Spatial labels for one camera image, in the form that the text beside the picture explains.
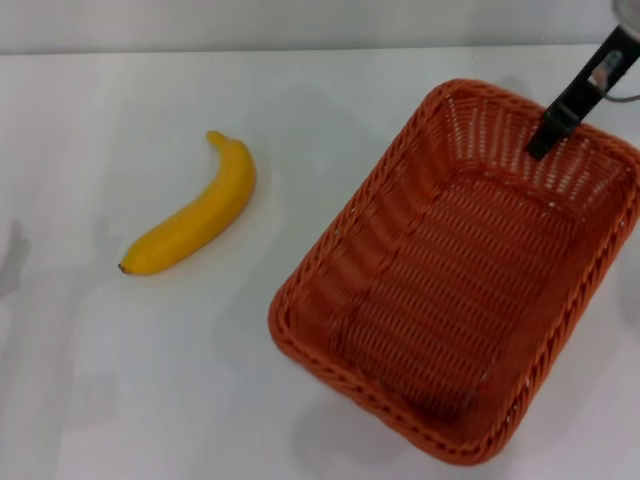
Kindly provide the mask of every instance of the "basket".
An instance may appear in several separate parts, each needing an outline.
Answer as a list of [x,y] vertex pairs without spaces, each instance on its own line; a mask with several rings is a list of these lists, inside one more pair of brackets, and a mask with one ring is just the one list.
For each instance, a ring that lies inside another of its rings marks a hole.
[[449,463],[504,447],[637,218],[639,153],[581,126],[538,162],[542,112],[433,90],[271,305],[284,353]]

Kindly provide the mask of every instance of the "basket rim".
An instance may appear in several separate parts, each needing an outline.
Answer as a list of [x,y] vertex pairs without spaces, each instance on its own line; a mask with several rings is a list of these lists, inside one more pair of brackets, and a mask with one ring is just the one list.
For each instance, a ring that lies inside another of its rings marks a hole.
[[500,87],[467,79],[448,81],[431,91],[402,131],[394,139],[381,160],[367,179],[351,197],[343,210],[331,222],[327,230],[311,248],[309,253],[276,294],[269,311],[269,328],[276,344],[284,353],[298,360],[303,366],[329,385],[347,394],[365,409],[372,411],[385,423],[400,431],[412,443],[428,453],[450,463],[469,465],[488,460],[497,454],[514,433],[531,400],[551,370],[555,359],[568,341],[573,328],[588,300],[598,287],[604,274],[615,259],[622,244],[631,233],[638,217],[640,193],[640,152],[627,142],[609,135],[590,125],[581,125],[574,133],[578,139],[589,139],[591,148],[613,157],[633,168],[635,182],[630,188],[623,208],[615,216],[603,241],[594,250],[594,255],[583,274],[567,295],[561,314],[546,330],[540,340],[536,354],[526,369],[518,376],[511,393],[505,397],[503,406],[496,410],[490,428],[481,437],[455,442],[438,431],[426,427],[407,410],[399,411],[397,399],[380,398],[380,392],[371,387],[372,379],[354,368],[336,366],[325,355],[298,341],[291,333],[286,319],[288,303],[295,299],[305,284],[305,275],[322,267],[322,262],[337,243],[347,236],[357,216],[350,215],[352,209],[368,204],[373,193],[385,183],[393,167],[402,159],[415,132],[452,96],[482,96],[498,102],[510,111],[530,118],[539,118],[543,108],[534,102],[510,93]]

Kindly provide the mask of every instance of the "yellow banana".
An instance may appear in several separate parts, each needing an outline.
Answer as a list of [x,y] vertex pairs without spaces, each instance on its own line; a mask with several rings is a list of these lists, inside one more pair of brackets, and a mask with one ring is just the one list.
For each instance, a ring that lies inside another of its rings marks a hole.
[[256,181],[249,149],[220,132],[208,132],[207,139],[220,153],[216,177],[190,204],[136,240],[118,265],[123,273],[151,275],[178,263],[227,228],[249,202]]

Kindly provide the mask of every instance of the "wicker basket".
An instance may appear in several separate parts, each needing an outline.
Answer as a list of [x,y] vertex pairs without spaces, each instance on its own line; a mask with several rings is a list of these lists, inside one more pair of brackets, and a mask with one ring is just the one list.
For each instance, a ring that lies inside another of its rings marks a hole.
[[284,353],[450,463],[504,447],[637,218],[639,153],[581,126],[537,162],[541,114],[436,88],[271,305]]

